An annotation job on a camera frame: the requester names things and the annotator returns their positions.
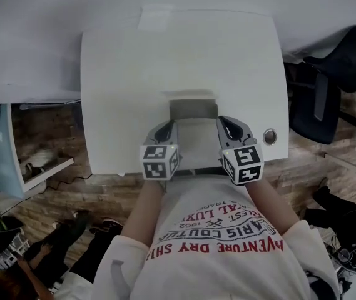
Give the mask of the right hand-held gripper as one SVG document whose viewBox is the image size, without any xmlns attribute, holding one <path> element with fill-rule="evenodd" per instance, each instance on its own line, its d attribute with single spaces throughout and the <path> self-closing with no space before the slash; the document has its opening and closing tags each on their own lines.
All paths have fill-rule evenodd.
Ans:
<svg viewBox="0 0 356 300">
<path fill-rule="evenodd" d="M 221 165 L 231 182 L 236 186 L 244 186 L 259 181 L 264 168 L 262 148 L 250 128 L 230 116 L 218 116 L 216 127 L 221 146 Z"/>
</svg>

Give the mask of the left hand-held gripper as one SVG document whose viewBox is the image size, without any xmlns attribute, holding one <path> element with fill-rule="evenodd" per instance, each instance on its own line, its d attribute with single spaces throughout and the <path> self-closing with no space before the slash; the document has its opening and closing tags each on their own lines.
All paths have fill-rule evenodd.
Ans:
<svg viewBox="0 0 356 300">
<path fill-rule="evenodd" d="M 140 147 L 145 180 L 170 180 L 180 165 L 178 123 L 165 121 L 154 127 Z"/>
</svg>

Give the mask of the grey item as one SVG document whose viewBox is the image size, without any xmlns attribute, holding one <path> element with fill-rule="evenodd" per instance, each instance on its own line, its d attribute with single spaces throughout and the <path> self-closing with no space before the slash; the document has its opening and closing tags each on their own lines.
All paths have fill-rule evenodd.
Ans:
<svg viewBox="0 0 356 300">
<path fill-rule="evenodd" d="M 211 90 L 191 89 L 163 91 L 170 110 L 170 119 L 216 119 L 218 117 L 217 96 Z"/>
</svg>

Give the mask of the person's right forearm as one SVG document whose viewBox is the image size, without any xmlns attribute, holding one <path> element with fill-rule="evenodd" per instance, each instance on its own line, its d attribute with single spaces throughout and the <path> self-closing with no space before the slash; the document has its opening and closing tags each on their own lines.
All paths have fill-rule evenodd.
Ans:
<svg viewBox="0 0 356 300">
<path fill-rule="evenodd" d="M 265 179 L 249 182 L 245 184 L 245 187 L 255 207 L 281 236 L 299 222 L 292 207 Z"/>
</svg>

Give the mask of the person's left forearm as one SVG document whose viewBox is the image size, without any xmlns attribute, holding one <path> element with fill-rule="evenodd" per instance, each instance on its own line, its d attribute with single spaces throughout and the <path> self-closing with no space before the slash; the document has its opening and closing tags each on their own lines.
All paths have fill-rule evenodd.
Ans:
<svg viewBox="0 0 356 300">
<path fill-rule="evenodd" d="M 163 195 L 164 189 L 159 182 L 145 181 L 121 235 L 150 247 L 160 215 Z"/>
</svg>

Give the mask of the white table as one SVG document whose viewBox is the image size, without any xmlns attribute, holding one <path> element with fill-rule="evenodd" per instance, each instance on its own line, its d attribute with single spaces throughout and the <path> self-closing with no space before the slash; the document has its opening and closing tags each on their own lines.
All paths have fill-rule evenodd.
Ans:
<svg viewBox="0 0 356 300">
<path fill-rule="evenodd" d="M 288 99 L 273 19 L 215 10 L 144 9 L 83 34 L 81 106 L 91 170 L 140 172 L 147 133 L 170 119 L 163 91 L 207 89 L 218 114 L 250 127 L 267 161 L 288 156 Z M 273 128 L 277 141 L 263 142 Z"/>
</svg>

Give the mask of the black office chair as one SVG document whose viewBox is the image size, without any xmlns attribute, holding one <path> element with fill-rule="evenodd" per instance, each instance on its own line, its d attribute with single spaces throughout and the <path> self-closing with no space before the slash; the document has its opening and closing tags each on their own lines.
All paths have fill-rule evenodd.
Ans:
<svg viewBox="0 0 356 300">
<path fill-rule="evenodd" d="M 341 111 L 341 93 L 356 92 L 356 26 L 325 57 L 307 56 L 284 64 L 292 90 L 289 126 L 297 134 L 331 144 L 339 119 L 356 126 L 356 118 Z"/>
</svg>

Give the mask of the person's white printed shirt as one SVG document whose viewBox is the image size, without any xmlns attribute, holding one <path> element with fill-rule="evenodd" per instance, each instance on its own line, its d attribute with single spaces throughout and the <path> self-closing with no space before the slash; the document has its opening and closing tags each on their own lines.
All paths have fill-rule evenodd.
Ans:
<svg viewBox="0 0 356 300">
<path fill-rule="evenodd" d="M 306 221 L 281 236 L 246 187 L 223 176 L 161 185 L 152 245 L 116 236 L 91 300 L 340 300 L 322 238 Z"/>
</svg>

